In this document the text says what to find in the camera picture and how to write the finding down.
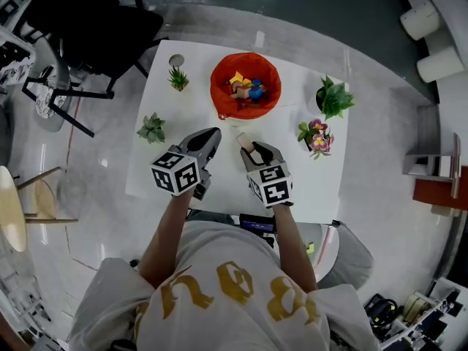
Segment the beige wooden block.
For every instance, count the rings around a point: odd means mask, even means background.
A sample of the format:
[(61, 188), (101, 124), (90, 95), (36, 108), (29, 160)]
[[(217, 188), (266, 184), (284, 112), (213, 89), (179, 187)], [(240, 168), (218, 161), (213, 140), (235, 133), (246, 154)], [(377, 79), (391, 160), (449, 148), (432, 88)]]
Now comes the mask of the beige wooden block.
[(249, 136), (245, 133), (242, 132), (236, 137), (237, 142), (239, 145), (246, 150), (249, 154), (255, 151), (255, 147), (253, 145), (253, 142), (250, 140)]

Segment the small spiky green plant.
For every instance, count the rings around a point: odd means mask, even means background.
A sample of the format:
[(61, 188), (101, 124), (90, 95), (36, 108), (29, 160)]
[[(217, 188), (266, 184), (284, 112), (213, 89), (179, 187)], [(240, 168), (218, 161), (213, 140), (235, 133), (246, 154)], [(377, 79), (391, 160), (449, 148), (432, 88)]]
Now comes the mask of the small spiky green plant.
[(171, 86), (177, 91), (183, 91), (189, 83), (189, 80), (185, 73), (181, 71), (179, 67), (173, 66), (169, 70), (169, 74), (170, 77), (168, 80)]

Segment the black headset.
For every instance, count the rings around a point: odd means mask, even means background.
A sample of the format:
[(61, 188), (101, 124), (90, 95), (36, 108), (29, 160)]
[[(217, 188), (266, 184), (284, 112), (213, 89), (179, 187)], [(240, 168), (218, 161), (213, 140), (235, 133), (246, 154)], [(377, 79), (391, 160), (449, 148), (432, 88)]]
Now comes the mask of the black headset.
[(370, 299), (364, 309), (372, 329), (385, 327), (399, 315), (398, 304), (393, 299), (384, 298), (379, 293)]

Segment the black screen device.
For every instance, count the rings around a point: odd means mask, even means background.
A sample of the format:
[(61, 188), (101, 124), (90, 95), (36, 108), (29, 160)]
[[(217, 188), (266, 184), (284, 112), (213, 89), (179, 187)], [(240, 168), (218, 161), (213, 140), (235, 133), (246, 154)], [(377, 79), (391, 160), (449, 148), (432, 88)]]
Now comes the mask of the black screen device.
[(264, 233), (274, 234), (276, 232), (276, 221), (274, 217), (240, 214), (239, 226), (257, 235)]

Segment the round wooden table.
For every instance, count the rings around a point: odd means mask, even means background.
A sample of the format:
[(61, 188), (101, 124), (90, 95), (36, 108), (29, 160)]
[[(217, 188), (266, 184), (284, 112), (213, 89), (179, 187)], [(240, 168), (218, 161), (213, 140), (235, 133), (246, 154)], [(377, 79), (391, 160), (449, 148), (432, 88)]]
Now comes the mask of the round wooden table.
[(26, 250), (26, 220), (17, 187), (5, 166), (0, 166), (0, 228), (15, 251)]

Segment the white metal rack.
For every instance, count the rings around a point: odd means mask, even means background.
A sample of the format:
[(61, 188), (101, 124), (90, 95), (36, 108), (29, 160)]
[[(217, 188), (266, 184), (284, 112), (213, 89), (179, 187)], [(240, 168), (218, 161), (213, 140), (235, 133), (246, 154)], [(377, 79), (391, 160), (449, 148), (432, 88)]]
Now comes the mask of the white metal rack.
[(35, 276), (21, 276), (17, 271), (0, 274), (0, 314), (14, 332), (38, 340), (45, 333), (40, 319), (43, 309)]

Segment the grey open shelf unit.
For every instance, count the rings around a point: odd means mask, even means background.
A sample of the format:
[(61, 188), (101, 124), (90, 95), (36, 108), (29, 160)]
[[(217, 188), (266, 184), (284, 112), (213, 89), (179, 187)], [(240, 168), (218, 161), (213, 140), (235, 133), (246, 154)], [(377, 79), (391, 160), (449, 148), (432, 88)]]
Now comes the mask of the grey open shelf unit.
[(428, 181), (450, 184), (450, 196), (458, 198), (461, 181), (461, 140), (453, 134), (453, 150), (449, 154), (407, 154), (403, 174)]

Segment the white shelf rack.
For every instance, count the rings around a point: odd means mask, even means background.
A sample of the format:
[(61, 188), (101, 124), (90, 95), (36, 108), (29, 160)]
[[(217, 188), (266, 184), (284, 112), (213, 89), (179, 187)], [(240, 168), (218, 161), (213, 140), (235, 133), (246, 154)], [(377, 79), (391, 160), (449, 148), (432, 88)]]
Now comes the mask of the white shelf rack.
[(41, 34), (26, 19), (32, 0), (0, 0), (0, 71), (30, 57)]

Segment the person's white printed T-shirt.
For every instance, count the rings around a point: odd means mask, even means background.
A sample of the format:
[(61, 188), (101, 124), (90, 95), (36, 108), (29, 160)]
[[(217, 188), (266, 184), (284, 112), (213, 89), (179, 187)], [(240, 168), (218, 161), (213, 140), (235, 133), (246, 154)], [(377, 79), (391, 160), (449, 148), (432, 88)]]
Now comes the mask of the person's white printed T-shirt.
[(152, 287), (107, 258), (76, 311), (69, 351), (379, 351), (355, 289), (303, 291), (256, 235), (187, 222), (175, 271)]

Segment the red brown board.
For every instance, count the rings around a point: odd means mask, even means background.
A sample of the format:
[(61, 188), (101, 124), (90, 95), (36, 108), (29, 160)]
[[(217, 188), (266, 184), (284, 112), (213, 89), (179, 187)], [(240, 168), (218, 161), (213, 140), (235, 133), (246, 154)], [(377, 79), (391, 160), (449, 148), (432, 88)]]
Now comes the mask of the red brown board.
[(458, 197), (450, 196), (451, 184), (441, 181), (417, 179), (413, 200), (430, 205), (468, 211), (468, 178), (462, 178)]

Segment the pile of coloured wooden blocks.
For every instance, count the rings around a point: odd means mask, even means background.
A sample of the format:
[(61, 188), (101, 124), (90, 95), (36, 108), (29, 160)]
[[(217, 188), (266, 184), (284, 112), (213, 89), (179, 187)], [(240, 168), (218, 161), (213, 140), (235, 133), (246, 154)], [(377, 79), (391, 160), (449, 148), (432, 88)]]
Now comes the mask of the pile of coloured wooden blocks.
[(258, 103), (266, 96), (267, 88), (259, 78), (250, 80), (245, 78), (240, 72), (235, 72), (235, 75), (228, 81), (230, 85), (232, 99), (241, 101), (251, 100), (253, 103)]

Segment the tape roll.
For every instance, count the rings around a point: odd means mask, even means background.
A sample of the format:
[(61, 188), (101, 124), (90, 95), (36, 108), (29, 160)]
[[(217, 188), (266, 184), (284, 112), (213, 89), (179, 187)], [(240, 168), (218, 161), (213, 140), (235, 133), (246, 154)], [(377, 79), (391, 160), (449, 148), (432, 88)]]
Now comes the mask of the tape roll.
[(403, 322), (408, 325), (417, 322), (418, 319), (433, 307), (430, 299), (419, 292), (411, 294), (403, 305), (401, 313)]

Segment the cream bucket with orange liner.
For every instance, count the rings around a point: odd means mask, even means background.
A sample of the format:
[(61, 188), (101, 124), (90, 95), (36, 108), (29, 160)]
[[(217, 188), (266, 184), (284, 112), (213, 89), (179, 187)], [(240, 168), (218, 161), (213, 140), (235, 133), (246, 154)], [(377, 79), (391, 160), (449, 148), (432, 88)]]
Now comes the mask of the cream bucket with orange liner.
[[(230, 97), (228, 81), (240, 72), (250, 80), (259, 78), (266, 86), (267, 93), (258, 103), (251, 100), (241, 101)], [(271, 112), (282, 93), (282, 82), (275, 66), (266, 58), (253, 52), (234, 53), (225, 56), (211, 74), (211, 98), (222, 121), (233, 126), (248, 124)]]

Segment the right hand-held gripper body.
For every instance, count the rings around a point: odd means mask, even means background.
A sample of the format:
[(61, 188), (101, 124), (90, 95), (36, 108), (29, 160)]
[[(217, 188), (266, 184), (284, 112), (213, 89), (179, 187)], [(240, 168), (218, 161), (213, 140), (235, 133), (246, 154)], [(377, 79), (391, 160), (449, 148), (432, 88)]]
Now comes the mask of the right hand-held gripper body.
[(269, 165), (245, 164), (249, 188), (254, 196), (266, 207), (292, 205), (292, 176), (287, 163), (274, 160)]

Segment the wooden stool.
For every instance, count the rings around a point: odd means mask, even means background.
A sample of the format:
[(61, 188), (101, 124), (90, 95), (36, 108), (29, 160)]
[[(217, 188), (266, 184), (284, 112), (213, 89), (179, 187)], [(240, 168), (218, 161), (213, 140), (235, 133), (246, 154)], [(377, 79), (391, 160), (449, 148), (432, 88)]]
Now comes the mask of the wooden stool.
[(55, 195), (44, 179), (60, 170), (61, 167), (55, 167), (16, 186), (18, 191), (31, 185), (33, 186), (32, 200), (34, 212), (24, 214), (26, 224), (69, 224), (78, 222), (77, 219), (56, 218)]

